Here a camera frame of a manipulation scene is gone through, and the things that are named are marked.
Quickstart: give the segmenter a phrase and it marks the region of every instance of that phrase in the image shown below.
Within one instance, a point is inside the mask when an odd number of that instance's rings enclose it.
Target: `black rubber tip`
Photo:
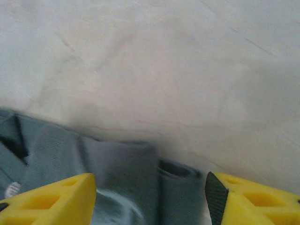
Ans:
[[[2,202],[2,203],[0,203],[0,212],[1,212],[2,210],[6,209],[7,206],[9,206],[9,204],[8,204],[7,202]]]
[[[206,178],[205,195],[210,210],[212,225],[221,225],[226,207],[228,189],[209,172]]]

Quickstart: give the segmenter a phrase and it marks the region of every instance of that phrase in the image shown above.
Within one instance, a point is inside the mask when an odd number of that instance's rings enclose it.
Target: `white floor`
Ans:
[[[300,1],[0,0],[0,105],[300,194]]]

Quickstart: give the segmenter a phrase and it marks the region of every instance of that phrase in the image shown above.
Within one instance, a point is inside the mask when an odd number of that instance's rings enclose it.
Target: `yellow plastic piece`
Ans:
[[[229,190],[221,225],[300,225],[300,196],[224,173]]]
[[[83,173],[0,201],[0,225],[89,225],[96,199],[92,173]]]

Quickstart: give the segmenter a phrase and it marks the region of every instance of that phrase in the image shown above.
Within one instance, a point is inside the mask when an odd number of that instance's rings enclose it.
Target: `scratch mark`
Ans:
[[[277,57],[277,55],[273,54],[272,52],[260,47],[258,44],[256,44],[255,42],[251,41],[249,38],[244,37],[239,31],[237,31],[236,29],[229,27],[230,30],[240,34],[244,40],[248,41],[249,43],[253,44],[254,46],[256,46],[257,48],[259,48],[260,50],[262,50],[263,52],[267,53],[268,55],[271,55],[273,57]]]
[[[216,16],[220,17],[209,5],[207,5],[205,2],[200,1],[201,4],[203,4],[208,10],[210,10],[212,13],[214,13]]]
[[[73,52],[75,52],[74,48],[72,48],[70,46],[70,44],[64,39],[62,38],[57,32],[55,32],[56,36],[62,41],[62,43],[67,47],[69,48],[70,50],[72,50]]]
[[[98,72],[104,65],[107,65],[109,61],[117,54],[118,50],[121,49],[126,43],[128,43],[130,40],[133,39],[135,34],[131,34],[122,40],[120,40],[115,47],[112,48],[112,50],[105,56],[105,58],[100,62],[96,68],[94,69],[96,72]]]
[[[217,166],[217,167],[220,167],[220,168],[223,169],[224,171],[230,171],[230,170],[228,170],[227,168],[224,168],[224,167],[222,167],[222,166],[220,166],[220,165],[214,163],[214,162],[211,161],[210,159],[206,158],[204,155],[201,155],[201,154],[199,154],[199,153],[192,152],[192,151],[189,151],[189,154],[194,155],[194,156],[197,157],[197,158],[202,158],[202,159],[208,161],[209,163],[211,163],[211,164],[213,164],[213,165],[215,165],[215,166]]]

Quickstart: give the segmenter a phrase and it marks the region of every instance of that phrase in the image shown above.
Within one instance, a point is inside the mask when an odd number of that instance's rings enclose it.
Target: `gray fabric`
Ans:
[[[168,160],[160,160],[161,225],[197,225],[203,202],[199,171]]]
[[[24,157],[27,154],[23,150],[23,140],[18,121],[11,110],[0,109],[0,141],[19,157]]]
[[[156,225],[158,204],[164,212],[161,224],[196,224],[199,173],[188,167],[183,177],[162,167],[158,172],[156,148],[149,142],[99,141],[4,110],[0,137],[5,140],[0,143],[0,199],[14,181],[21,193],[90,172],[97,184],[92,225]],[[167,170],[180,167],[169,163]]]
[[[22,162],[16,155],[14,155],[6,146],[0,143],[0,170],[12,181],[20,183],[22,181],[22,173],[20,171],[26,170],[26,164]]]
[[[80,173],[95,174],[97,199],[92,225],[154,225],[158,204],[156,148],[149,142],[100,142],[74,131],[13,113],[3,113],[3,121],[20,122],[26,158],[18,158],[0,149],[0,194],[10,182],[22,177],[21,192],[50,184]],[[0,129],[16,124],[6,123]],[[11,132],[8,140],[14,140]],[[23,163],[25,168],[13,170]]]

